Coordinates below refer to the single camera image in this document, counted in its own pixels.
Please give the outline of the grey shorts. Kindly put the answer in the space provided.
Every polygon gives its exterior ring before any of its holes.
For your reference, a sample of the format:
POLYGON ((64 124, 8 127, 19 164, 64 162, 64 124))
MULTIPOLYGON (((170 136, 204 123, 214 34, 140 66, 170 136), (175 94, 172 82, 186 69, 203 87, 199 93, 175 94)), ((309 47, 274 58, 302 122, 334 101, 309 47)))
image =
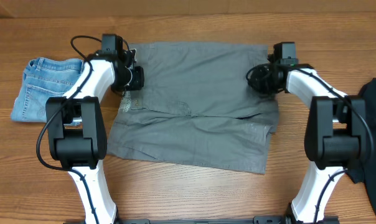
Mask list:
POLYGON ((252 89, 245 75, 266 63, 267 46, 152 42, 134 48, 144 87, 121 100, 110 155, 265 173, 278 102, 252 89))

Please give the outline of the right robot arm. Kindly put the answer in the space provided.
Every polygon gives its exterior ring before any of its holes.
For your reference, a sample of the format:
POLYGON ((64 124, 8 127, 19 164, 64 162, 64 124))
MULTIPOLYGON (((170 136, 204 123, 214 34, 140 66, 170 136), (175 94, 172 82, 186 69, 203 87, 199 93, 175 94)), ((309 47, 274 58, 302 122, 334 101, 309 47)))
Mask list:
POLYGON ((248 85, 263 95, 291 93, 309 109, 304 150, 309 166, 301 188, 284 215, 256 216, 254 223, 338 223, 324 214, 339 179, 365 163, 374 140, 365 121, 365 101, 324 81, 300 63, 294 42, 273 47, 268 63, 251 68, 248 85))

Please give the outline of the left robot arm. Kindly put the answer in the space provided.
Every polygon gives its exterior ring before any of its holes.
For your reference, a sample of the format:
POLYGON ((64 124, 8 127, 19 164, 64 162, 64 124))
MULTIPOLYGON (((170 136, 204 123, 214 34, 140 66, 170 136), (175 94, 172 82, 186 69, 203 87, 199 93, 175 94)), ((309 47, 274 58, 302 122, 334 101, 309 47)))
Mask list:
POLYGON ((136 65, 136 49, 124 38, 104 34, 99 41, 101 48, 83 58, 84 69, 74 86, 63 96, 47 100, 47 121, 37 139, 36 155, 45 167, 71 176, 85 210, 84 223, 120 223, 103 168, 107 135, 100 103, 108 90, 119 95, 141 90, 144 70, 136 65), (45 134, 58 167, 46 163, 40 154, 45 134))

